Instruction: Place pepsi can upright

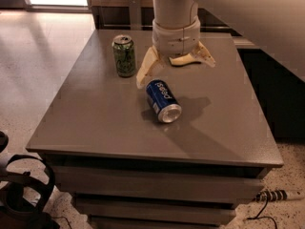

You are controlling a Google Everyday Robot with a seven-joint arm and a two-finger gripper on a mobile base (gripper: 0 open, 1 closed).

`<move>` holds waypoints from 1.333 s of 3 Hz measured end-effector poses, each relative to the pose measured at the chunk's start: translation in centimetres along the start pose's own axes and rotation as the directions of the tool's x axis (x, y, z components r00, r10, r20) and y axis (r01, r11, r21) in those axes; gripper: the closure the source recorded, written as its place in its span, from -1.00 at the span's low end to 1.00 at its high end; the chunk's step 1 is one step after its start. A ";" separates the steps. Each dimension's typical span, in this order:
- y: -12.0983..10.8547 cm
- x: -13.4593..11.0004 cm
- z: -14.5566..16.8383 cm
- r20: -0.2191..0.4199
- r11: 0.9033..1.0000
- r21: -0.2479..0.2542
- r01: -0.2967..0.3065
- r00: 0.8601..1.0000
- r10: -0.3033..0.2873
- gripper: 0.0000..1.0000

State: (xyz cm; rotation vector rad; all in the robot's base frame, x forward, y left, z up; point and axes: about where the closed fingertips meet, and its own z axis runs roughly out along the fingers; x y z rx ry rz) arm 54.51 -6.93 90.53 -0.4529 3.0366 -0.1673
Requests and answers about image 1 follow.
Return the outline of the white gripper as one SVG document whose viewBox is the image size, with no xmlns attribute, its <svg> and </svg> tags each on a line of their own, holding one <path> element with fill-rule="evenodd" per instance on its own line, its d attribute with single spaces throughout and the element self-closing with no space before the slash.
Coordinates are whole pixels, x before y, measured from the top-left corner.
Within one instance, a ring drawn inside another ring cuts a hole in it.
<svg viewBox="0 0 305 229">
<path fill-rule="evenodd" d="M 200 37 L 200 22 L 195 17 L 191 25 L 181 29 L 165 29 L 152 21 L 152 44 L 149 47 L 141 67 L 136 75 L 136 86 L 143 89 L 155 76 L 164 70 L 164 62 L 159 55 L 190 54 L 193 62 L 204 63 L 213 68 L 216 62 L 208 49 L 198 42 Z"/>
</svg>

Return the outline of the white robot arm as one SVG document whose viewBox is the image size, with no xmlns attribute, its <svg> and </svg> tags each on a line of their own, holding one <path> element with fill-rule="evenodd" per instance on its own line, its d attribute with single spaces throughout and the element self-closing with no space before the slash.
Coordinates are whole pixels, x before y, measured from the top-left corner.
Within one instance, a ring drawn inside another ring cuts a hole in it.
<svg viewBox="0 0 305 229">
<path fill-rule="evenodd" d="M 305 0 L 152 1 L 153 42 L 136 76 L 138 88 L 146 86 L 167 62 L 215 65 L 199 42 L 199 8 L 246 37 L 298 78 L 305 78 Z"/>
</svg>

